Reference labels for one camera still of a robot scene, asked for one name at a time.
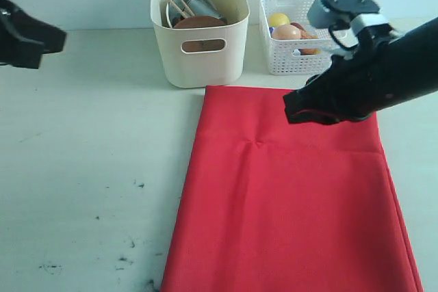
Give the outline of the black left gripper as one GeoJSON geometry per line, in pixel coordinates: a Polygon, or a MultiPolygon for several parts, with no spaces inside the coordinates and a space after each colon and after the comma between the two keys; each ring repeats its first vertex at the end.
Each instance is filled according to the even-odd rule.
{"type": "Polygon", "coordinates": [[[42,55],[64,50],[67,33],[1,0],[1,65],[39,69],[42,55]],[[21,42],[22,36],[37,42],[21,42]]]}

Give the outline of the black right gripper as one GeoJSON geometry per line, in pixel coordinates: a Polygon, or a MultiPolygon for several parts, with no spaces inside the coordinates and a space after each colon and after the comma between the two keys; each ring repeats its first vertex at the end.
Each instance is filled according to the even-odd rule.
{"type": "Polygon", "coordinates": [[[332,56],[325,72],[283,97],[290,124],[358,122],[404,101],[400,61],[391,47],[392,27],[370,27],[358,35],[352,59],[332,56]]]}

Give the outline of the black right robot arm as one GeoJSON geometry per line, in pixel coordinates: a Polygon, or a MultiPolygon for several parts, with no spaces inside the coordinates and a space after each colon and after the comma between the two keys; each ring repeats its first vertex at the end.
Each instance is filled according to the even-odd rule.
{"type": "Polygon", "coordinates": [[[397,37],[389,24],[366,27],[345,55],[283,97],[290,124],[359,122],[376,111],[437,91],[437,19],[397,37]]]}

